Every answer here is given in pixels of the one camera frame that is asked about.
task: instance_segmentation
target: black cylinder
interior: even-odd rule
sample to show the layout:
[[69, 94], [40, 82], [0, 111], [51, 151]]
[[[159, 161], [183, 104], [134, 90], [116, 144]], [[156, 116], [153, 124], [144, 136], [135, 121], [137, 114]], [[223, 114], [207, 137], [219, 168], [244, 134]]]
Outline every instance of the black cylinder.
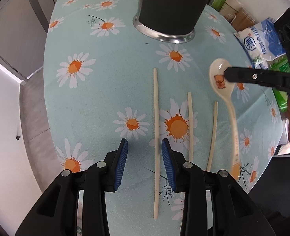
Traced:
[[138, 20], [146, 27], [169, 35], [193, 31], [209, 0], [139, 0]]

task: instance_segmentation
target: tablecloth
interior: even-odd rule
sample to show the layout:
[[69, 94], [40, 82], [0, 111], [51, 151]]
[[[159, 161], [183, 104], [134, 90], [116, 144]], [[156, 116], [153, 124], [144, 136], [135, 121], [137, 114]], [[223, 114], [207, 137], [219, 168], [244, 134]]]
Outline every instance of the tablecloth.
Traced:
[[[153, 219], [152, 70], [158, 69], [161, 138], [167, 137], [186, 158], [187, 92], [192, 93], [194, 163], [202, 169], [207, 165], [214, 101], [218, 101], [211, 168], [217, 172], [229, 169], [231, 132], [227, 107], [211, 89], [208, 69], [220, 57], [232, 66], [249, 67], [251, 62], [234, 29], [209, 6], [195, 26], [195, 38], [185, 44], [163, 43], [138, 32], [132, 23], [137, 7], [138, 0], [57, 0], [44, 56], [48, 120], [58, 158], [73, 172], [103, 160], [118, 148], [121, 138], [128, 139], [121, 187], [115, 194], [106, 193], [111, 235], [176, 236], [184, 195], [171, 190], [162, 159], [159, 217]], [[185, 20], [186, 15], [175, 11], [174, 16]], [[242, 164], [239, 183], [248, 192], [275, 151], [282, 133], [281, 117], [268, 88], [236, 84], [232, 101]]]

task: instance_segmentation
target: floral tablecloth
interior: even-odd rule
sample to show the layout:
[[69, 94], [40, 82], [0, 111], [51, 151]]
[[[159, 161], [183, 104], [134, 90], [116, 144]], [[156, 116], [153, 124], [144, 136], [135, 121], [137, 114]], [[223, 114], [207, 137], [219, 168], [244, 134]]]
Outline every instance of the floral tablecloth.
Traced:
[[[248, 67], [250, 60], [234, 37], [234, 29], [209, 6], [195, 27], [195, 38], [179, 45], [138, 32], [132, 23], [137, 7], [138, 0], [57, 0], [44, 57], [48, 119], [61, 164], [73, 172], [103, 160], [107, 152], [118, 148], [121, 138], [128, 139], [121, 187], [115, 194], [106, 194], [111, 235], [176, 236], [183, 194], [169, 187], [163, 163], [159, 217], [152, 217], [152, 69], [158, 69], [161, 138], [167, 137], [172, 148], [186, 158], [187, 92], [192, 93], [194, 163], [202, 169], [207, 165], [214, 101], [218, 101], [211, 169], [217, 172], [229, 169], [231, 133], [227, 107], [211, 89], [208, 69], [220, 57], [240, 67]], [[185, 20], [181, 11], [175, 11], [175, 17]], [[242, 163], [239, 183], [248, 192], [275, 151], [282, 133], [281, 118], [271, 89], [236, 84], [232, 101]], [[211, 212], [208, 217], [211, 226]]]

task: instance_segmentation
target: blue logo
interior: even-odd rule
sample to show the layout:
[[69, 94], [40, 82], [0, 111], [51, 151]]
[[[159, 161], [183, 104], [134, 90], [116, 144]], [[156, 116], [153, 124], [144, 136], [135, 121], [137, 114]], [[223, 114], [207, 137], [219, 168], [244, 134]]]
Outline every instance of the blue logo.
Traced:
[[244, 38], [244, 46], [250, 50], [250, 51], [253, 51], [255, 50], [255, 41], [252, 37], [246, 37]]

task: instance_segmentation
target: white wall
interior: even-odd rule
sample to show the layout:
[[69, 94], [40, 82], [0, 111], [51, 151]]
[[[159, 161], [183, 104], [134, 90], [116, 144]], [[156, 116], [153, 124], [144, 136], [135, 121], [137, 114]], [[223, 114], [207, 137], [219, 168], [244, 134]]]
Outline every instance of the white wall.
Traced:
[[0, 224], [14, 236], [41, 195], [21, 135], [20, 84], [0, 69]]

